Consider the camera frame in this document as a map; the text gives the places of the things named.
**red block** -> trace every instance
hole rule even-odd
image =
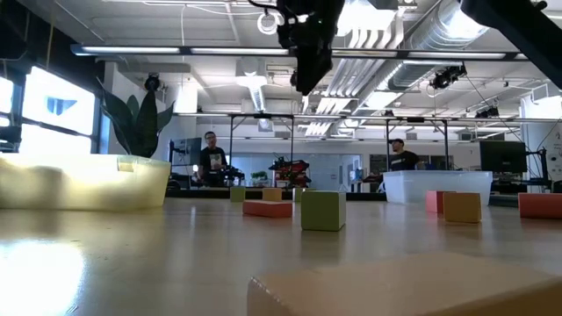
[[[519,193],[522,219],[562,219],[562,194]]]
[[[244,214],[270,218],[292,217],[292,203],[270,201],[244,201]]]
[[[446,192],[454,193],[454,191],[427,191],[425,194],[426,211],[443,214],[443,194]]]

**orange block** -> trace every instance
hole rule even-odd
[[[443,214],[443,194],[454,191],[429,190],[425,194],[425,209],[427,212]]]
[[[519,193],[522,219],[562,219],[562,194]]]
[[[292,203],[271,201],[244,201],[244,214],[271,218],[292,217]]]
[[[281,202],[283,201],[283,190],[280,188],[263,188],[263,201]]]
[[[443,215],[446,221],[477,224],[482,220],[479,193],[443,194]]]

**ceiling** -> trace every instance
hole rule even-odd
[[[46,0],[19,0],[34,13],[50,21],[54,17],[57,28],[76,41],[84,44],[113,45],[186,45],[186,46],[245,46],[277,47],[277,35],[265,35],[257,30],[257,15],[238,15],[260,12],[255,8],[236,7],[231,12],[233,25],[225,6],[207,7],[210,13],[191,7],[146,5],[140,3],[106,2],[104,0],[56,0],[52,5]],[[405,17],[405,28],[412,26],[416,19],[431,7],[436,0],[417,0],[418,9]],[[562,10],[562,0],[549,1],[550,10]],[[181,16],[184,16],[184,43],[182,43]],[[345,47],[349,38],[336,38],[334,47]],[[495,30],[473,42],[469,49],[515,50],[514,46]],[[127,57],[126,63],[187,63],[192,74],[204,86],[199,99],[205,106],[216,104],[239,104],[243,98],[250,98],[246,88],[237,86],[234,81],[235,57]],[[266,58],[268,67],[275,66],[268,78],[270,85],[263,88],[266,98],[291,99],[300,101],[301,95],[290,86],[290,69],[296,67],[292,58]],[[334,69],[339,61],[334,61]],[[498,96],[497,104],[502,115],[518,114],[518,97],[528,93],[524,88],[538,85],[545,76],[529,62],[468,62],[466,64],[472,83],[482,97]],[[321,84],[327,85],[334,70]],[[181,74],[167,74],[170,84],[179,83]],[[428,81],[413,88],[394,108],[399,115],[462,113],[465,108],[478,104],[482,97],[466,79],[455,83],[451,89],[440,91],[436,97],[427,88]]]

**monitor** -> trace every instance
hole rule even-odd
[[[172,167],[199,165],[201,138],[171,140],[169,149]]]
[[[525,143],[519,141],[481,141],[480,166],[482,171],[527,172]]]

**person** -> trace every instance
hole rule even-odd
[[[404,150],[404,140],[391,140],[394,155],[390,157],[390,170],[415,170],[416,165],[420,162],[417,154]]]
[[[217,135],[214,132],[205,133],[207,147],[201,150],[199,177],[205,181],[210,171],[222,170],[227,167],[227,156],[222,148],[217,147]]]

